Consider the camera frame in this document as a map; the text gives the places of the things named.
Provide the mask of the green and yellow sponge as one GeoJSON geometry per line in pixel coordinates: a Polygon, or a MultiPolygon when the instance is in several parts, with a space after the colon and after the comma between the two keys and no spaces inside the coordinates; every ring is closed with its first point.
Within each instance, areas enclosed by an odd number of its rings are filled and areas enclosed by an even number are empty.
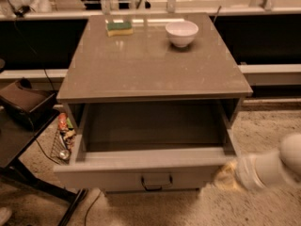
{"type": "Polygon", "coordinates": [[[106,31],[109,37],[131,35],[134,32],[130,22],[108,23],[106,31]]]}

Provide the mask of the dark brown box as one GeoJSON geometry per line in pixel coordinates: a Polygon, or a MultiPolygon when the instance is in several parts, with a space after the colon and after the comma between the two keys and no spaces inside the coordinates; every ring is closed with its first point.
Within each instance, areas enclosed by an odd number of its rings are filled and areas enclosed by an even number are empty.
{"type": "Polygon", "coordinates": [[[55,94],[33,89],[26,78],[18,79],[0,89],[0,104],[12,119],[28,130],[35,130],[55,105],[55,94]]]}

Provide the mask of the white ceramic bowl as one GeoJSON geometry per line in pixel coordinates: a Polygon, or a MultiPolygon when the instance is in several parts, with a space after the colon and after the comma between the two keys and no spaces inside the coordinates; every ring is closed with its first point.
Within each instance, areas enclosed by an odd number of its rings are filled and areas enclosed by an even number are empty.
{"type": "Polygon", "coordinates": [[[166,25],[169,41],[178,48],[189,45],[198,33],[198,26],[190,21],[171,22],[166,25]]]}

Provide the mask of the grey top drawer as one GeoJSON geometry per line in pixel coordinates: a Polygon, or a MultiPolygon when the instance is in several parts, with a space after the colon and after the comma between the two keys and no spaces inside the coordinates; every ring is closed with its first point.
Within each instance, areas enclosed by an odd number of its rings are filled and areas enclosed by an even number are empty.
{"type": "Polygon", "coordinates": [[[218,101],[90,104],[71,160],[54,167],[68,188],[146,191],[142,175],[164,173],[173,187],[199,189],[237,155],[218,101]]]}

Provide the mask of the grey cabinet with glossy top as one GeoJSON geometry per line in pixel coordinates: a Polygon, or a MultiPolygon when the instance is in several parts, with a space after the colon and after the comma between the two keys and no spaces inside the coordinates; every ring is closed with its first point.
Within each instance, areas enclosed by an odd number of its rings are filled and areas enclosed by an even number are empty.
{"type": "Polygon", "coordinates": [[[147,14],[132,20],[133,34],[109,37],[106,18],[89,18],[57,99],[80,126],[90,104],[218,101],[229,122],[252,89],[211,19],[197,14],[147,14]],[[198,26],[183,48],[166,25],[198,26]]]}

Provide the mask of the black side table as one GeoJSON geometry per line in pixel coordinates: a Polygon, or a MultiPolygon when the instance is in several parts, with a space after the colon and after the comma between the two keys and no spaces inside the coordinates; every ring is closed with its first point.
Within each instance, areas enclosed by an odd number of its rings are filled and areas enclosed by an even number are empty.
{"type": "Polygon", "coordinates": [[[38,136],[55,120],[59,112],[53,109],[35,130],[24,128],[2,109],[0,111],[0,172],[2,176],[55,196],[70,205],[57,226],[67,226],[78,204],[87,195],[86,189],[76,193],[37,178],[19,159],[38,136]]]}

